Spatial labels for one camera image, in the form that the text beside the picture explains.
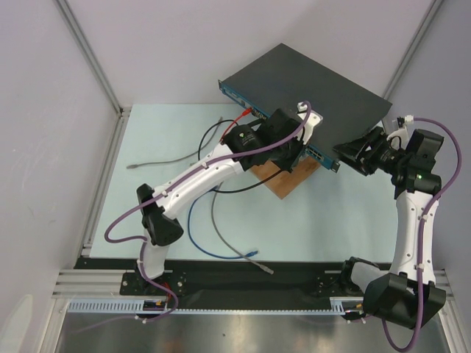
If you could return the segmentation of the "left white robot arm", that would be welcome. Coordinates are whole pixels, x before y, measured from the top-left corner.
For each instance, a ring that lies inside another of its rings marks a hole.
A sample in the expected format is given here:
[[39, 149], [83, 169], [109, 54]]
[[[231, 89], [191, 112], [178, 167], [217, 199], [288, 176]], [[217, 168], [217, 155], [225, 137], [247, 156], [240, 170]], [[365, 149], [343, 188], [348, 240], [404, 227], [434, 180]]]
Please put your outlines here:
[[146, 245], [138, 260], [138, 288], [146, 294], [160, 290], [169, 247], [183, 235], [177, 220], [182, 210], [225, 180], [267, 161], [291, 171], [322, 120], [303, 103], [296, 115], [278, 109], [265, 121], [233, 127], [213, 151], [165, 185], [140, 186]]

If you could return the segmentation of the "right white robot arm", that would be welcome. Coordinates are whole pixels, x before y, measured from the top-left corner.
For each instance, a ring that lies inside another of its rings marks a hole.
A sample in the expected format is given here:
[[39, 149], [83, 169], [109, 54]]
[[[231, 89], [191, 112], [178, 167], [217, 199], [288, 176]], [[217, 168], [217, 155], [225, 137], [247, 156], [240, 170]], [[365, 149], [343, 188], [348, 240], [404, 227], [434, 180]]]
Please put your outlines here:
[[433, 174], [435, 156], [444, 138], [414, 130], [406, 147], [395, 148], [382, 128], [335, 146], [342, 162], [369, 176], [378, 169], [390, 174], [397, 208], [397, 239], [387, 273], [374, 263], [351, 257], [342, 266], [341, 291], [364, 295], [363, 311], [409, 329], [422, 327], [444, 305], [446, 293], [436, 287], [431, 247], [435, 198], [442, 189]]

